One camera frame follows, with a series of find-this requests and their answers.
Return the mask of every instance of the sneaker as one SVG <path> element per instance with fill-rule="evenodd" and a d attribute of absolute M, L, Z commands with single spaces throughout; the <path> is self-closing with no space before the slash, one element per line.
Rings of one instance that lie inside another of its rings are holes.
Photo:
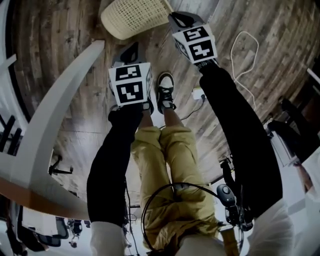
<path fill-rule="evenodd" d="M 215 58 L 198 62 L 195 65 L 198 68 L 198 70 L 200 71 L 200 70 L 205 69 L 206 66 L 212 66 L 212 64 L 215 64 L 218 68 L 220 68 L 219 63 Z"/>
<path fill-rule="evenodd" d="M 174 100 L 172 98 L 172 92 L 174 91 L 174 78 L 168 72 L 163 72 L 159 75 L 157 81 L 157 94 L 156 94 L 156 102 L 158 106 L 158 110 L 161 114 L 163 114 L 163 109 L 173 109 L 175 110 L 177 107 L 174 104 Z"/>
<path fill-rule="evenodd" d="M 155 107 L 154 105 L 152 104 L 152 101 L 151 101 L 151 98 L 150 98 L 150 95 L 148 96 L 148 100 L 144 103 L 142 103 L 142 109 L 145 111 L 145 110 L 150 110 L 150 115 L 153 114 L 153 112 L 155 111 Z"/>
<path fill-rule="evenodd" d="M 289 113 L 297 112 L 297 108 L 287 98 L 281 96 L 278 101 L 283 111 L 286 111 Z"/>

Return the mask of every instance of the white cable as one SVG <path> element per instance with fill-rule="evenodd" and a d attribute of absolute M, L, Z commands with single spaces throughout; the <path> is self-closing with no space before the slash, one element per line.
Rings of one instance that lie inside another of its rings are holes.
<path fill-rule="evenodd" d="M 235 76 L 234 59 L 233 59 L 232 55 L 233 55 L 233 50 L 234 50 L 234 47 L 235 47 L 235 45 L 236 45 L 236 42 L 237 42 L 239 36 L 240 36 L 242 33 L 247 34 L 248 36 L 250 36 L 251 38 L 253 38 L 253 39 L 255 40 L 255 42 L 256 42 L 256 51 L 255 51 L 255 55 L 254 55 L 254 60 L 253 60 L 252 67 L 249 68 L 247 71 L 240 73 L 240 74 L 236 77 L 236 76 Z M 251 72 L 251 71 L 254 69 L 255 64 L 256 64 L 257 55 L 258 55 L 258 50 L 259 50 L 259 42 L 258 42 L 258 40 L 257 40 L 253 35 L 251 35 L 250 33 L 248 33 L 247 31 L 241 31 L 241 32 L 236 36 L 236 38 L 235 38 L 235 40 L 234 40 L 234 42 L 233 42 L 231 51 L 230 51 L 233 81 L 234 81 L 234 82 L 237 82 L 242 88 L 244 88 L 247 92 L 249 92 L 249 93 L 251 94 L 252 99 L 253 99 L 253 105 L 254 105 L 254 109 L 253 109 L 253 110 L 256 110 L 256 108 L 257 108 L 255 96 L 253 95 L 253 93 L 252 93 L 247 87 L 245 87 L 241 82 L 239 82 L 238 79 L 239 79 L 241 76 L 243 76 L 244 74 L 247 74 L 247 73 Z"/>

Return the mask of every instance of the yellow pants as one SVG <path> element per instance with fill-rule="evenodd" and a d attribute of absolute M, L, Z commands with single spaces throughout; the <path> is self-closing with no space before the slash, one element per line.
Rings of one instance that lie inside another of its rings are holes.
<path fill-rule="evenodd" d="M 139 129 L 131 153 L 141 178 L 140 205 L 143 209 L 150 196 L 169 184 L 167 163 L 172 182 L 203 185 L 197 168 L 196 140 L 190 129 L 182 126 Z M 146 235 L 159 250 L 178 247 L 183 234 L 217 235 L 214 198 L 197 188 L 166 188 L 151 202 L 145 217 Z"/>

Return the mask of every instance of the wooden floor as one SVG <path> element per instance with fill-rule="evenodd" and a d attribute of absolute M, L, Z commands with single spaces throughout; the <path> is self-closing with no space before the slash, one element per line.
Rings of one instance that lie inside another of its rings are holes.
<path fill-rule="evenodd" d="M 146 57 L 152 63 L 154 78 L 161 71 L 173 73 L 174 102 L 180 117 L 200 104 L 191 97 L 200 74 L 175 49 L 169 26 L 159 26 L 126 41 L 116 40 L 105 31 L 99 19 L 110 2 L 112 0 L 17 0 L 12 23 L 13 47 L 18 58 L 15 73 L 31 115 L 54 81 L 92 40 L 106 41 L 105 51 L 90 69 L 65 115 L 54 147 L 54 151 L 63 156 L 58 168 L 74 168 L 73 175 L 59 175 L 57 180 L 84 199 L 91 163 L 111 128 L 107 120 L 111 107 L 108 68 L 122 46 L 134 40 L 142 42 L 147 49 Z M 307 67 L 313 65 L 313 59 L 319 54 L 320 12 L 312 0 L 169 2 L 174 10 L 196 13 L 210 23 L 219 63 L 229 72 L 232 70 L 230 50 L 237 34 L 248 31 L 257 38 L 256 66 L 240 81 L 255 95 L 256 113 L 262 121 L 275 107 L 279 96 L 295 98 L 307 77 Z M 239 38 L 233 54 L 236 74 L 252 65 L 255 51 L 253 39 Z M 222 86 L 215 84 L 214 74 L 212 86 Z M 252 104 L 250 95 L 240 87 L 239 90 Z M 196 135 L 199 169 L 207 182 L 212 181 L 221 175 L 218 160 L 229 152 L 221 126 L 207 102 L 185 124 Z M 246 124 L 235 123 L 235 132 L 239 125 Z M 137 204 L 140 181 L 132 160 L 127 180 L 131 204 Z"/>

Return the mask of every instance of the white sleeve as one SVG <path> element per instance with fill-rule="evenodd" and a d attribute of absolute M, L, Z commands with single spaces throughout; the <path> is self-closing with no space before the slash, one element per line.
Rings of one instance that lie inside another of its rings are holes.
<path fill-rule="evenodd" d="M 93 256 L 124 256 L 125 235 L 121 227 L 109 222 L 91 223 L 91 250 Z"/>
<path fill-rule="evenodd" d="M 248 256 L 292 255 L 294 226 L 283 199 L 255 220 L 248 241 L 250 244 Z"/>

